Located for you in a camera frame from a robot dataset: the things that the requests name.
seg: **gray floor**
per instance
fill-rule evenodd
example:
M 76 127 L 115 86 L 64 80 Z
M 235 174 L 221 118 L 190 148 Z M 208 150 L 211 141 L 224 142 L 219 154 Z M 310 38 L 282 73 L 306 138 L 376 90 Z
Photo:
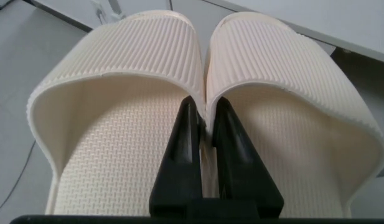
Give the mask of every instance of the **gray floor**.
M 16 183 L 34 142 L 26 121 L 28 96 L 84 35 L 20 0 L 0 11 L 0 204 Z M 363 85 L 370 83 L 361 81 L 366 75 L 350 78 L 359 86 L 384 130 L 384 96 Z M 369 75 L 371 82 L 384 79 Z M 383 82 L 377 86 L 384 88 Z M 9 223 L 23 214 L 43 214 L 51 177 L 50 166 L 35 145 L 17 187 L 0 209 L 0 223 Z M 384 177 L 377 178 L 361 193 L 352 205 L 353 216 L 384 218 Z

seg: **white surface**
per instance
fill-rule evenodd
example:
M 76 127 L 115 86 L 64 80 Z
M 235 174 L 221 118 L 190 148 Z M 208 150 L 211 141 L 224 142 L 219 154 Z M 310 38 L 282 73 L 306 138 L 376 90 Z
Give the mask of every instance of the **white surface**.
M 51 179 L 49 163 L 38 145 L 35 145 L 17 187 L 0 209 L 0 224 L 7 224 L 21 215 L 44 214 Z
M 296 32 L 384 62 L 384 0 L 208 0 L 273 16 Z
M 0 11 L 0 204 L 15 184 L 34 141 L 27 127 L 27 99 L 84 35 L 23 1 Z M 52 174 L 45 158 L 32 158 L 30 163 L 33 167 L 26 168 L 25 179 L 0 211 L 0 224 L 16 215 L 44 212 L 46 181 L 50 183 Z
M 96 7 L 100 4 L 106 15 L 106 22 L 103 24 L 115 22 L 112 16 L 113 10 L 108 0 L 34 0 L 35 2 L 45 5 L 77 22 L 88 27 L 97 28 L 101 25 L 99 18 L 96 16 Z M 130 16 L 137 12 L 153 10 L 153 9 L 169 9 L 167 0 L 118 0 L 120 8 L 125 16 Z
M 117 0 L 125 16 L 147 10 L 170 10 L 168 0 Z
M 352 218 L 384 218 L 384 177 L 376 178 L 354 200 Z
M 357 191 L 384 166 L 383 133 L 333 60 L 279 23 L 239 12 L 215 29 L 208 132 L 227 97 L 284 198 L 281 216 L 349 217 Z
M 217 24 L 233 11 L 203 1 L 172 0 L 172 10 L 185 15 L 195 27 L 199 36 L 203 65 L 211 34 Z
M 76 20 L 88 27 L 96 28 L 101 25 L 99 18 L 96 16 L 96 8 L 90 0 L 34 0 L 35 2 L 45 5 L 63 15 Z

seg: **floor tile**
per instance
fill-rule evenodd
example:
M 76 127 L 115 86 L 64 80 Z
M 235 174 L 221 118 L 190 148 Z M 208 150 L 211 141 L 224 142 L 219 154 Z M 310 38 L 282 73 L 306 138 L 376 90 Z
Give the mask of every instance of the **floor tile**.
M 35 145 L 26 169 L 11 197 L 0 209 L 0 224 L 21 215 L 44 214 L 52 171 L 38 145 Z
M 363 189 L 351 206 L 353 218 L 384 218 L 384 177 Z

